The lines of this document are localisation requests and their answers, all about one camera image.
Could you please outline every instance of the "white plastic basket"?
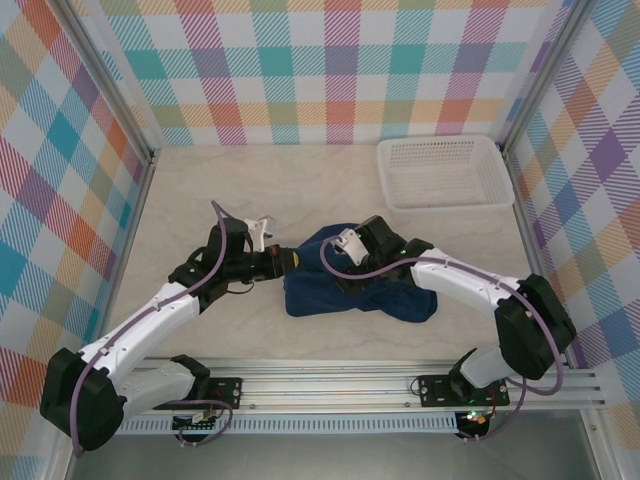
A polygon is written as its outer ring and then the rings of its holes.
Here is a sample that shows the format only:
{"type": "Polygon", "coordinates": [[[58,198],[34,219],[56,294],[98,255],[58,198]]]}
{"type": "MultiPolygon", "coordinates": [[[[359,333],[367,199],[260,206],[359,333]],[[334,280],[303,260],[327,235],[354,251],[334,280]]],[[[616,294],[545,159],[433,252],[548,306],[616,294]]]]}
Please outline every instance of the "white plastic basket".
{"type": "Polygon", "coordinates": [[[396,212],[495,209],[515,201],[500,152],[481,135],[384,140],[378,168],[396,212]]]}

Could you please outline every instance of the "blue cloth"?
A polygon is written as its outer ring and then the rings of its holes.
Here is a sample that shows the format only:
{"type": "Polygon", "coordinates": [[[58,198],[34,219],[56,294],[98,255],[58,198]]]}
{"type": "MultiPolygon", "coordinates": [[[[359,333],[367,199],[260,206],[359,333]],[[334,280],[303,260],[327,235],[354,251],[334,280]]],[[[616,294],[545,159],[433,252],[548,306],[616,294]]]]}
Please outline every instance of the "blue cloth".
{"type": "MultiPolygon", "coordinates": [[[[345,293],[336,285],[335,277],[322,265],[320,246],[324,239],[354,227],[352,223],[324,227],[296,250],[300,265],[284,277],[287,313],[304,317],[357,308],[363,312],[382,310],[405,322],[426,322],[438,308],[435,292],[383,280],[355,294],[345,293]]],[[[333,248],[327,248],[327,259],[338,270],[351,264],[347,255],[337,254],[333,248]]]]}

